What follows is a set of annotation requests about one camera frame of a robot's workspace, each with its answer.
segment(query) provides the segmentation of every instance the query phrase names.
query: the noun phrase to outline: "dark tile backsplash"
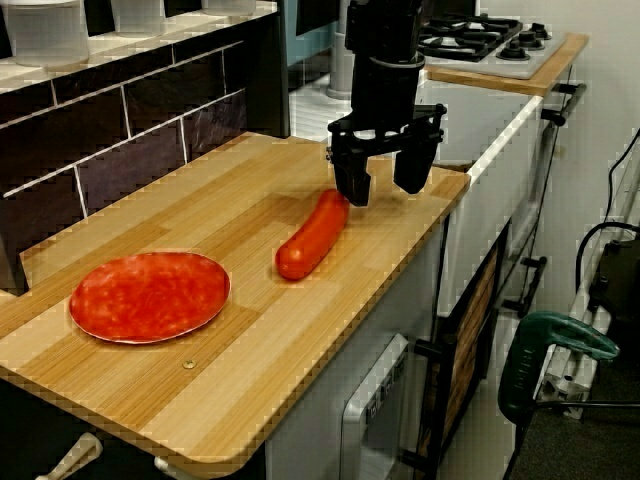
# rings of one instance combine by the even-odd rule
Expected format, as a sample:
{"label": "dark tile backsplash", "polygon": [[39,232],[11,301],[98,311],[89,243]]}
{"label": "dark tile backsplash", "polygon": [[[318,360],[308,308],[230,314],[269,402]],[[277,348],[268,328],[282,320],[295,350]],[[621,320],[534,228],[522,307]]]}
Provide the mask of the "dark tile backsplash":
{"label": "dark tile backsplash", "polygon": [[224,96],[222,53],[125,86],[132,132],[139,133]]}
{"label": "dark tile backsplash", "polygon": [[81,160],[126,137],[118,89],[0,129],[0,192]]}
{"label": "dark tile backsplash", "polygon": [[246,95],[242,91],[184,118],[187,157],[195,160],[246,130]]}
{"label": "dark tile backsplash", "polygon": [[[200,0],[197,8],[186,1],[168,3],[170,10],[200,8]],[[87,0],[87,15],[104,7]],[[0,95],[0,202],[11,242],[27,249],[83,218],[83,202],[86,213],[95,213],[245,132],[246,47],[229,45],[249,38],[249,27]],[[4,125],[30,114],[37,115]],[[94,156],[100,151],[105,153]],[[39,180],[52,173],[57,175]]]}
{"label": "dark tile backsplash", "polygon": [[19,250],[26,250],[83,218],[75,177],[69,172],[0,201],[7,202],[7,231],[15,236]]}
{"label": "dark tile backsplash", "polygon": [[[254,20],[250,26],[255,27],[253,23],[258,21],[259,20]],[[202,55],[226,45],[239,42],[247,36],[247,28],[247,24],[243,23],[184,40],[174,45],[176,62],[181,62],[196,55]]]}
{"label": "dark tile backsplash", "polygon": [[179,122],[158,128],[78,166],[92,214],[184,165]]}
{"label": "dark tile backsplash", "polygon": [[58,102],[73,100],[96,90],[131,80],[172,63],[171,46],[139,53],[53,80]]}
{"label": "dark tile backsplash", "polygon": [[0,95],[0,124],[53,106],[51,85],[38,83]]}

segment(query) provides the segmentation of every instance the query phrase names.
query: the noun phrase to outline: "white shelf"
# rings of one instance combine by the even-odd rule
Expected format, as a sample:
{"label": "white shelf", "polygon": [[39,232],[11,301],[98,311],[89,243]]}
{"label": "white shelf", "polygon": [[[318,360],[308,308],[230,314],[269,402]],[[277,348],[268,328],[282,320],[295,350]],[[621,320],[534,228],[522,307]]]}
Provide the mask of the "white shelf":
{"label": "white shelf", "polygon": [[0,94],[29,85],[53,80],[70,73],[87,70],[115,60],[223,30],[278,11],[276,2],[258,1],[256,11],[249,16],[216,17],[202,11],[185,13],[167,19],[166,33],[148,38],[121,37],[115,32],[89,38],[90,57],[86,62],[64,67],[24,67],[12,58],[0,60]]}

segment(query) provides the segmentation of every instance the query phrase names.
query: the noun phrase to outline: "oven door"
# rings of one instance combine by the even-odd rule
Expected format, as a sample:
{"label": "oven door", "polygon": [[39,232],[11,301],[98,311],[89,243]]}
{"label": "oven door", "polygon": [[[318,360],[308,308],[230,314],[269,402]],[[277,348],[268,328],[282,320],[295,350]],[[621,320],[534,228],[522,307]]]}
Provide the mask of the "oven door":
{"label": "oven door", "polygon": [[408,346],[396,335],[349,399],[342,416],[340,480],[400,478]]}

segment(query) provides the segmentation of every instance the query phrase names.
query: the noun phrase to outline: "kitchen counter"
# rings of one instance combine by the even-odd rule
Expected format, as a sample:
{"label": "kitchen counter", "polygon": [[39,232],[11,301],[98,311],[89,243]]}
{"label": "kitchen counter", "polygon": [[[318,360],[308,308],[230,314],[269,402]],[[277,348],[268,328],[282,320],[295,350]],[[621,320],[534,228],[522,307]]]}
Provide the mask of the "kitchen counter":
{"label": "kitchen counter", "polygon": [[[469,184],[433,168],[408,196],[390,161],[370,160],[369,208],[352,208],[322,264],[288,282],[272,259],[334,185],[324,148],[242,135],[25,252],[33,288],[2,299],[2,378],[190,473],[238,470]],[[75,326],[68,299],[87,273],[158,250],[201,253],[229,272],[231,296],[213,322],[146,346]]]}
{"label": "kitchen counter", "polygon": [[427,70],[429,80],[544,97],[558,82],[562,72],[580,55],[588,41],[587,35],[568,33],[564,45],[528,80],[463,72],[429,65],[425,67],[425,70]]}

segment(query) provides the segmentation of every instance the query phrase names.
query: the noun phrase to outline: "white wall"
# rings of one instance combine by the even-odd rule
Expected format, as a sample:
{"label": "white wall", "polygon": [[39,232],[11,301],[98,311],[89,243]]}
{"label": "white wall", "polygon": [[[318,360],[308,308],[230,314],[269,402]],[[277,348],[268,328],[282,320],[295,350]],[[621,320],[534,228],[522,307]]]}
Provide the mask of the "white wall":
{"label": "white wall", "polygon": [[[572,79],[588,85],[582,105],[561,129],[536,250],[550,259],[536,309],[568,312],[575,255],[584,233],[602,221],[607,171],[640,127],[640,2],[637,0],[478,0],[489,15],[542,21],[586,33],[590,43]],[[640,147],[633,161],[640,161]]]}

